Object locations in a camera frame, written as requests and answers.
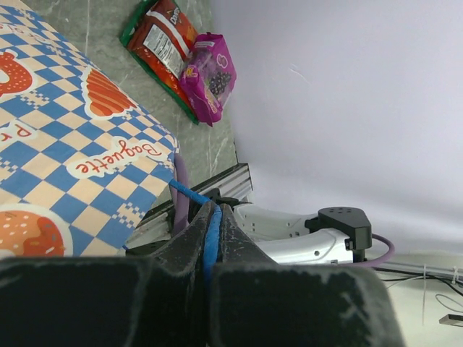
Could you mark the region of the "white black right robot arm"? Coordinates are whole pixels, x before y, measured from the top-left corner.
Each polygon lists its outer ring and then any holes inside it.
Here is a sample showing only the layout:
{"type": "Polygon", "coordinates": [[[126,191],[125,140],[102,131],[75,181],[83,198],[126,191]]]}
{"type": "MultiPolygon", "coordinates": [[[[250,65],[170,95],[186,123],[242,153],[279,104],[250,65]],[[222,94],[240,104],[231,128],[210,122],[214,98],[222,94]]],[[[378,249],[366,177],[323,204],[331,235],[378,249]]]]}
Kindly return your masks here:
{"type": "Polygon", "coordinates": [[[325,207],[312,215],[266,210],[252,203],[220,206],[222,262],[350,265],[365,261],[371,223],[355,207],[325,207]]]}

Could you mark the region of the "blue checkered paper bag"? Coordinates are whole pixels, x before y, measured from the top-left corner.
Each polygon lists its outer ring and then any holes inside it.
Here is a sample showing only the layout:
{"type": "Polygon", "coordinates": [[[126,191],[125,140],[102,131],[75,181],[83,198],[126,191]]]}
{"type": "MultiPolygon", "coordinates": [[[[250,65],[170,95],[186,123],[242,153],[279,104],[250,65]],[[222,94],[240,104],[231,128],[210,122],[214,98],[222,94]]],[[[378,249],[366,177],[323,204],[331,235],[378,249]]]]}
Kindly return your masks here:
{"type": "Polygon", "coordinates": [[[21,1],[1,3],[1,257],[119,253],[177,138],[21,1]]]}

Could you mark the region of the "purple snack pouch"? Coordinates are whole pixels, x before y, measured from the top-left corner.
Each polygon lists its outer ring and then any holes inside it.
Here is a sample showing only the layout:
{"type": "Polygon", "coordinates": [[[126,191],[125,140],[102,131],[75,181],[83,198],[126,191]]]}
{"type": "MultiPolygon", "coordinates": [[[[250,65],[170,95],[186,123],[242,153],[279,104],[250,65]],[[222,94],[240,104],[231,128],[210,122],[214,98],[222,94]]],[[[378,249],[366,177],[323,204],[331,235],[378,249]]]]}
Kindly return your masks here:
{"type": "Polygon", "coordinates": [[[236,79],[224,36],[204,33],[196,37],[179,84],[199,122],[213,126],[222,119],[236,79]]]}

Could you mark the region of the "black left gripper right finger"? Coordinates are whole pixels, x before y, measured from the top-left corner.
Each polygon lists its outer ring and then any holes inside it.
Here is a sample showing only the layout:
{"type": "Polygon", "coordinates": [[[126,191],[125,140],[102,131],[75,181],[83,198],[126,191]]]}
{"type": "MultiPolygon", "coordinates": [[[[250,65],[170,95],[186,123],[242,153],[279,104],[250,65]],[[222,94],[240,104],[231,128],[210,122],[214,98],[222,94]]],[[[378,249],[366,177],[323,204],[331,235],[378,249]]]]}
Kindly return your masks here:
{"type": "Polygon", "coordinates": [[[221,206],[210,346],[403,346],[388,292],[364,267],[280,265],[221,206]]]}

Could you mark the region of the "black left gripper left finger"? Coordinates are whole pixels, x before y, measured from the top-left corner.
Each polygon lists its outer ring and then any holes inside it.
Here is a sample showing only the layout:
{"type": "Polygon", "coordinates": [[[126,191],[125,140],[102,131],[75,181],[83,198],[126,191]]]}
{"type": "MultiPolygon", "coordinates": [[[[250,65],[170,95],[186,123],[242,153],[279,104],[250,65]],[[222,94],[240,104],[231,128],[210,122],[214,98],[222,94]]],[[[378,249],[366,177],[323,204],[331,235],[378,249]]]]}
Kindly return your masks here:
{"type": "Polygon", "coordinates": [[[206,203],[154,253],[1,261],[3,346],[204,346],[206,203]]]}

